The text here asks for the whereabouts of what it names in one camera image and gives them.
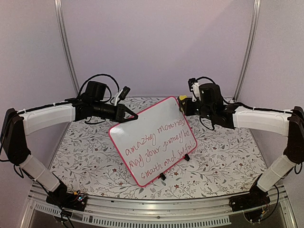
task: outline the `white wall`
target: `white wall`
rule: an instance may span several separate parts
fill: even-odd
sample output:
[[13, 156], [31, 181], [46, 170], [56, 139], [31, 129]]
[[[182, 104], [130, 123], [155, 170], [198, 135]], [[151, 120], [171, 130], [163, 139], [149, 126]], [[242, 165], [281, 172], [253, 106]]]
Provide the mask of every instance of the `white wall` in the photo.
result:
[[224, 96], [232, 97], [253, 2], [65, 0], [67, 37], [79, 83], [108, 73], [121, 86], [129, 86], [131, 95], [181, 95], [189, 92], [189, 78], [210, 76]]
[[[8, 108], [31, 108], [75, 96], [58, 31], [54, 1], [0, 1], [0, 126]], [[44, 164], [65, 125], [28, 137], [28, 147]], [[20, 225], [31, 181], [10, 163], [0, 163], [0, 227]]]
[[[277, 109], [304, 107], [304, 1], [261, 1], [260, 17], [240, 101]], [[286, 138], [254, 131], [267, 164], [286, 147]], [[285, 188], [304, 227], [304, 173], [291, 172]]]

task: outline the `table surface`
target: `table surface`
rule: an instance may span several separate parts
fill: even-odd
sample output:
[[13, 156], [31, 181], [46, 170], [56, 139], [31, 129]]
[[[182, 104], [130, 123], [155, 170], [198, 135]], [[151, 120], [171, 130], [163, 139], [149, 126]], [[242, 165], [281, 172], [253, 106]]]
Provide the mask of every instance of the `table surface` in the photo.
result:
[[[127, 98], [122, 104], [139, 112], [163, 98]], [[108, 130], [115, 123], [71, 123], [51, 165], [69, 188], [94, 196], [164, 200], [203, 198], [247, 191], [266, 170], [263, 157], [248, 129], [211, 131], [197, 116], [187, 117], [198, 147], [190, 161], [181, 161], [157, 179], [139, 187], [113, 146]]]

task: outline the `red frame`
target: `red frame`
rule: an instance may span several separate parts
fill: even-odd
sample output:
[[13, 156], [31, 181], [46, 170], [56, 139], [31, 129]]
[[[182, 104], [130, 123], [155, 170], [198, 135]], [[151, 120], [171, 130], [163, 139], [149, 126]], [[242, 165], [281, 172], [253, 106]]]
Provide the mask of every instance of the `red frame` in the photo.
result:
[[[165, 99], [163, 99], [163, 100], [161, 100], [161, 101], [155, 103], [154, 105], [152, 105], [152, 106], [150, 106], [150, 107], [148, 107], [148, 108], [146, 108], [146, 109], [144, 109], [144, 110], [141, 110], [141, 111], [140, 111], [139, 113], [137, 113], [137, 114], [140, 114], [140, 113], [142, 113], [142, 112], [144, 112], [144, 111], [146, 111], [146, 110], [148, 110], [148, 109], [150, 109], [150, 108], [156, 106], [157, 104], [159, 104], [159, 103], [161, 103], [161, 102], [164, 102], [165, 100], [168, 100], [168, 99], [171, 98], [171, 97], [173, 97], [173, 98], [175, 99], [176, 103], [177, 103], [178, 105], [180, 105], [179, 102], [178, 102], [178, 100], [176, 99], [176, 97], [174, 97], [174, 96], [169, 96], [169, 97], [167, 97], [167, 98], [165, 98]], [[190, 154], [190, 153], [192, 153], [192, 152], [197, 148], [197, 146], [198, 146], [198, 141], [196, 140], [196, 138], [195, 138], [195, 136], [194, 136], [194, 134], [193, 134], [193, 131], [192, 131], [192, 129], [191, 129], [191, 127], [190, 127], [190, 125], [189, 125], [189, 123], [188, 123], [188, 120], [186, 119], [184, 113], [182, 113], [182, 115], [183, 115], [184, 119], [186, 120], [186, 123], [187, 123], [187, 125], [188, 125], [188, 127], [189, 127], [189, 129], [190, 129], [190, 132], [192, 133], [193, 138], [194, 138], [195, 143], [196, 143], [196, 146], [188, 153], [188, 154]], [[126, 165], [127, 169], [129, 170], [130, 174], [132, 175], [133, 179], [135, 180], [136, 184], [137, 184], [138, 186], [142, 187], [142, 188], [143, 188], [143, 187], [146, 187], [148, 184], [150, 184], [151, 182], [155, 181], [155, 180], [158, 179], [159, 177], [155, 177], [153, 180], [151, 180], [150, 182], [148, 182], [148, 183], [145, 184], [145, 185], [140, 185], [140, 184], [137, 182], [137, 179], [134, 177], [133, 173], [131, 172], [129, 166], [128, 166], [127, 163], [125, 162], [123, 156], [121, 155], [121, 153], [120, 153], [119, 149], [117, 148], [117, 146], [116, 146], [116, 144], [115, 144], [113, 138], [112, 138], [111, 135], [110, 135], [110, 130], [111, 130], [112, 128], [118, 126], [118, 125], [120, 125], [120, 123], [118, 123], [118, 124], [112, 126], [112, 127], [109, 129], [108, 134], [109, 134], [109, 136], [110, 136], [110, 139], [111, 139], [111, 141], [113, 142], [114, 147], [115, 147], [116, 150], [118, 151], [120, 157], [122, 158], [124, 164]], [[178, 162], [180, 162], [180, 161], [183, 160], [183, 159], [184, 159], [184, 158], [179, 159], [179, 160], [178, 160], [177, 162], [175, 162], [172, 166], [170, 166], [169, 168], [167, 168], [163, 173], [165, 173], [166, 171], [168, 171], [169, 169], [171, 169], [174, 165], [176, 165]]]

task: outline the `white board with pink border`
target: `white board with pink border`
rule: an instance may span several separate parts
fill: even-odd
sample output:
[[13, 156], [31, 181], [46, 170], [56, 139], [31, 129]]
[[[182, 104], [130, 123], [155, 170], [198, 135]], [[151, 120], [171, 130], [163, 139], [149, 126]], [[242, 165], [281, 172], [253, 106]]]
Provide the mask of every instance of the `white board with pink border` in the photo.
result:
[[197, 141], [175, 97], [170, 96], [119, 123], [110, 138], [136, 183], [144, 187], [197, 147]]

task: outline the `robotic arm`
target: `robotic arm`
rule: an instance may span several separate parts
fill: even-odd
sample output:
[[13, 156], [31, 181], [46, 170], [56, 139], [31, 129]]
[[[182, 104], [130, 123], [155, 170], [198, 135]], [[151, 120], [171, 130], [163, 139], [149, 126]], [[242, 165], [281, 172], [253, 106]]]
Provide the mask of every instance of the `robotic arm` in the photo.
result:
[[[125, 105], [118, 104], [130, 91], [128, 87], [125, 86], [117, 93], [113, 98], [113, 104], [106, 104], [109, 100], [102, 101], [106, 88], [106, 84], [89, 81], [86, 91], [77, 98], [29, 110], [16, 111], [11, 108], [6, 112], [0, 136], [1, 146], [8, 158], [5, 162], [9, 161], [14, 166], [19, 166], [31, 179], [47, 189], [48, 203], [60, 208], [83, 211], [86, 199], [82, 194], [78, 200], [71, 200], [75, 198], [74, 194], [68, 193], [66, 185], [31, 154], [25, 136], [55, 124], [76, 122], [92, 116], [119, 123], [138, 118], [138, 115]], [[132, 117], [125, 119], [125, 113]]]
[[[198, 80], [208, 79], [212, 83], [200, 85]], [[292, 110], [255, 108], [243, 103], [226, 102], [220, 88], [207, 77], [191, 78], [188, 81], [192, 97], [180, 96], [180, 110], [186, 116], [198, 115], [211, 121], [212, 127], [220, 125], [234, 129], [250, 128], [278, 133], [288, 137], [283, 154], [261, 174], [249, 193], [232, 197], [233, 211], [258, 207], [269, 203], [267, 192], [296, 165], [304, 162], [304, 112], [300, 107]]]

